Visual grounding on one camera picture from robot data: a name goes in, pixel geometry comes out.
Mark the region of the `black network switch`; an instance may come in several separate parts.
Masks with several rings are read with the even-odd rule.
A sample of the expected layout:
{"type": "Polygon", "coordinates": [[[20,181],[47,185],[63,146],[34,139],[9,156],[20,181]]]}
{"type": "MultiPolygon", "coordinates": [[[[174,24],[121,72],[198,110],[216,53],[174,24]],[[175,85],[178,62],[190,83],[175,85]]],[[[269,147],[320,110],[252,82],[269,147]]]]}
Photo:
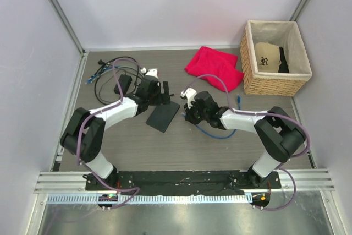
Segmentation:
{"type": "Polygon", "coordinates": [[[167,105],[156,106],[146,124],[157,131],[165,133],[169,125],[171,124],[173,118],[177,114],[180,108],[180,104],[173,101],[167,105]]]}

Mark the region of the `black item in basket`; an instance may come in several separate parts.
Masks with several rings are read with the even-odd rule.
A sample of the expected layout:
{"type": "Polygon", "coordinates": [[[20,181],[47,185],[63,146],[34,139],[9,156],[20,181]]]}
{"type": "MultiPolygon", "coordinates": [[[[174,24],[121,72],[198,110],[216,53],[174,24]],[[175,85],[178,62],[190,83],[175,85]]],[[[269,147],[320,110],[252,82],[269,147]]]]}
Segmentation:
{"type": "Polygon", "coordinates": [[[280,51],[280,66],[278,69],[278,73],[289,73],[289,68],[287,64],[287,60],[285,57],[284,49],[282,47],[279,48],[280,51]]]}

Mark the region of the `red cloth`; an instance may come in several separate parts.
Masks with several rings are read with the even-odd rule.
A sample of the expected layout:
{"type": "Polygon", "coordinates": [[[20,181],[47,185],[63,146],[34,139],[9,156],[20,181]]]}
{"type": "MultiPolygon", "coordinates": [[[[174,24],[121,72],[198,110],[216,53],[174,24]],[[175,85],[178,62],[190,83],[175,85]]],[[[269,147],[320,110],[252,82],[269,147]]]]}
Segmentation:
{"type": "Polygon", "coordinates": [[[243,81],[244,73],[236,69],[238,56],[202,46],[184,68],[195,77],[212,74],[223,81],[231,92],[243,81]]]}

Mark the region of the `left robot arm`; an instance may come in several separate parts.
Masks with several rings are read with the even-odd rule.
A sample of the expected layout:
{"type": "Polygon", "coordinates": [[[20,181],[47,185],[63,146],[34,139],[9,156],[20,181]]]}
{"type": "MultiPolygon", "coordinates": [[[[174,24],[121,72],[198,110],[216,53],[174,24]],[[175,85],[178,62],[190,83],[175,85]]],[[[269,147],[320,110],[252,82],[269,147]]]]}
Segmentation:
{"type": "Polygon", "coordinates": [[[117,183],[117,169],[101,152],[105,130],[138,116],[149,106],[169,104],[170,99],[168,82],[146,75],[133,94],[95,110],[77,108],[61,136],[60,145],[98,176],[98,184],[104,190],[112,190],[117,183]]]}

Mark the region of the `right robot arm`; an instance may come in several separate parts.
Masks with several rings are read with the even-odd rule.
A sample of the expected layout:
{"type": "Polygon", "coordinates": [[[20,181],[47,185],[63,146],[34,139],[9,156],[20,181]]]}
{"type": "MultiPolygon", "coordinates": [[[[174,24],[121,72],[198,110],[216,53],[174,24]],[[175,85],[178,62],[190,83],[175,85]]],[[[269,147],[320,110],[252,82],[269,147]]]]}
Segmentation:
{"type": "Polygon", "coordinates": [[[265,150],[248,169],[247,176],[251,186],[261,188],[268,182],[268,176],[292,157],[306,143],[310,146],[307,130],[296,120],[290,118],[280,107],[268,111],[242,111],[231,107],[220,107],[207,91],[196,92],[188,88],[180,93],[186,100],[185,120],[198,125],[205,121],[211,127],[221,130],[242,130],[255,133],[265,150]]]}

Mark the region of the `beige baseball cap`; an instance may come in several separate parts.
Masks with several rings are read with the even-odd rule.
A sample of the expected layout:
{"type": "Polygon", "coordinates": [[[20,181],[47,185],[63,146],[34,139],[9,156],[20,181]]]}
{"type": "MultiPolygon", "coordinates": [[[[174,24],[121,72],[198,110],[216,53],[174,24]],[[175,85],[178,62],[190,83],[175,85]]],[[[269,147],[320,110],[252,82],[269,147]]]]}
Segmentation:
{"type": "Polygon", "coordinates": [[[254,46],[259,72],[278,73],[281,64],[279,46],[259,42],[254,46]]]}

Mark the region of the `wicker basket with liner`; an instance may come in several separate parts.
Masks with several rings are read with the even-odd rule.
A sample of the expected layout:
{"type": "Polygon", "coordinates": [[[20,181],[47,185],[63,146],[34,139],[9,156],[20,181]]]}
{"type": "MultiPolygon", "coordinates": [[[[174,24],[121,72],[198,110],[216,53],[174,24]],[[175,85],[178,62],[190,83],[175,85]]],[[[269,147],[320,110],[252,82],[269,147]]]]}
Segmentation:
{"type": "Polygon", "coordinates": [[[292,97],[312,77],[294,21],[249,20],[240,43],[240,58],[246,94],[292,97]]]}

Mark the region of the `black power adapter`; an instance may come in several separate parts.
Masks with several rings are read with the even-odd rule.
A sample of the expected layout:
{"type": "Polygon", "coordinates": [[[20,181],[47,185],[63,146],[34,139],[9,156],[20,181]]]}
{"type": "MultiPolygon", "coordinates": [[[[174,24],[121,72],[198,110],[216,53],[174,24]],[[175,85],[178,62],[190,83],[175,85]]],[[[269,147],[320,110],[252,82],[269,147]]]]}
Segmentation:
{"type": "Polygon", "coordinates": [[[122,74],[120,77],[119,77],[119,83],[120,83],[120,87],[122,89],[122,93],[123,95],[125,95],[129,88],[130,88],[130,85],[131,85],[131,82],[132,82],[132,77],[131,76],[128,76],[126,74],[122,74]]]}

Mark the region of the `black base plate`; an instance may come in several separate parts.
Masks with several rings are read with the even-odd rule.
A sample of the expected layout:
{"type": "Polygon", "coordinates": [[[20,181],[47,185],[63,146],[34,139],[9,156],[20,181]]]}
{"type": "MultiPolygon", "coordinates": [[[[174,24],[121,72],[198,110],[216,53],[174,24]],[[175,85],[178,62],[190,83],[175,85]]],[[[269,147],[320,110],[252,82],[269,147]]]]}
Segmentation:
{"type": "Polygon", "coordinates": [[[239,195],[250,189],[280,189],[278,172],[255,179],[247,171],[119,171],[103,180],[118,189],[140,188],[143,196],[239,195]]]}

